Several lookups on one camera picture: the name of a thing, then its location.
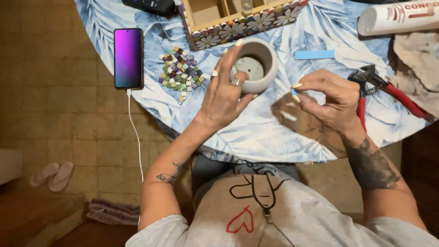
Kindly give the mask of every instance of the mosaic-decorated box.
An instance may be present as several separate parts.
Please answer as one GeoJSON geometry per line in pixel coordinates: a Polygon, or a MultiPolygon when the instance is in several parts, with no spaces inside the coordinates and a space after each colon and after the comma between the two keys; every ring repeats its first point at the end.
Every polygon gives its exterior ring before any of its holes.
{"type": "Polygon", "coordinates": [[[293,23],[308,0],[253,0],[251,14],[242,13],[241,0],[182,0],[179,12],[191,47],[218,44],[293,23]]]}

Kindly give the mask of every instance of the red-handled pliers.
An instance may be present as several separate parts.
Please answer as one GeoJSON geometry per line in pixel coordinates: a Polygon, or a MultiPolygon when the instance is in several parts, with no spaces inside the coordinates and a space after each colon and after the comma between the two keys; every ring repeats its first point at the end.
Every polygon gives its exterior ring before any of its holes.
{"type": "Polygon", "coordinates": [[[366,96],[372,95],[378,92],[378,90],[383,90],[384,92],[390,94],[392,97],[396,98],[403,106],[407,108],[413,115],[419,118],[425,118],[427,113],[421,107],[419,107],[415,102],[413,102],[407,95],[398,90],[391,83],[383,80],[380,76],[375,73],[375,65],[368,65],[361,67],[363,72],[359,70],[354,71],[348,77],[348,80],[357,82],[360,84],[360,97],[358,99],[357,116],[361,120],[361,125],[363,129],[366,130],[366,125],[364,123],[364,113],[366,108],[366,96]],[[375,87],[366,90],[366,82],[373,84],[375,87]]]}

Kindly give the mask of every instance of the round table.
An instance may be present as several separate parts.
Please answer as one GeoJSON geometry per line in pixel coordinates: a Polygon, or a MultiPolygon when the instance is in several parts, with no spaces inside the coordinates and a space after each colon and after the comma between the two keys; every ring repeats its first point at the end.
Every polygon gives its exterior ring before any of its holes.
{"type": "MultiPolygon", "coordinates": [[[[144,84],[133,91],[139,102],[159,122],[162,130],[175,138],[194,118],[201,107],[207,83],[190,92],[183,103],[179,92],[157,82],[162,73],[160,54],[178,46],[189,50],[180,16],[171,19],[127,7],[121,0],[75,0],[86,31],[103,63],[113,73],[113,30],[141,28],[144,32],[144,84]]],[[[343,157],[339,140],[325,141],[324,128],[308,124],[297,133],[279,123],[271,105],[289,93],[290,86],[304,75],[326,68],[341,77],[355,69],[375,64],[381,77],[393,73],[389,67],[389,38],[359,41],[357,17],[367,4],[343,0],[311,0],[293,24],[252,37],[273,45],[279,69],[274,82],[230,126],[213,135],[200,151],[212,160],[240,162],[325,162],[343,157]],[[335,59],[295,60],[294,52],[303,50],[335,50],[335,59]]],[[[204,72],[213,70],[224,48],[233,43],[190,51],[204,72]]],[[[321,104],[324,95],[309,92],[321,104]]],[[[427,126],[394,98],[380,91],[366,101],[366,126],[378,146],[385,146],[427,126]]]]}

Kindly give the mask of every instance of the pink flip-flop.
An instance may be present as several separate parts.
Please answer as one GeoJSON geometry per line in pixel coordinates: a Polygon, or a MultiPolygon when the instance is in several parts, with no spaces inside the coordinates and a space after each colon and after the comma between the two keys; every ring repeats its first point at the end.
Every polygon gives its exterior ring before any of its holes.
{"type": "Polygon", "coordinates": [[[51,181],[49,186],[50,190],[54,192],[62,191],[68,184],[73,168],[73,162],[64,162],[54,179],[51,181]]]}
{"type": "Polygon", "coordinates": [[[39,173],[34,173],[30,177],[30,185],[33,187],[37,187],[45,183],[50,177],[54,176],[59,171],[58,163],[50,163],[48,164],[42,171],[39,173]]]}

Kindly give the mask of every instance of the hand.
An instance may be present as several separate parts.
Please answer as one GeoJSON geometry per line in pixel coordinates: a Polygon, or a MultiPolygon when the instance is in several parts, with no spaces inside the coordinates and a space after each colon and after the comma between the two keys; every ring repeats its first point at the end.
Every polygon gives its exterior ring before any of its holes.
{"type": "MultiPolygon", "coordinates": [[[[213,132],[217,132],[235,120],[256,96],[255,94],[247,94],[238,101],[241,95],[241,86],[234,86],[230,82],[230,71],[241,47],[242,45],[233,46],[219,59],[215,66],[218,76],[209,82],[203,105],[194,118],[196,123],[213,132]]],[[[240,85],[248,80],[248,74],[243,71],[237,72],[234,77],[241,80],[240,85]]]]}
{"type": "Polygon", "coordinates": [[[304,76],[299,83],[302,85],[295,87],[297,92],[314,90],[326,95],[325,104],[319,105],[309,96],[298,94],[299,105],[303,111],[315,116],[322,124],[339,134],[358,126],[360,119],[356,116],[356,109],[359,84],[345,80],[326,69],[319,69],[304,76]]]}

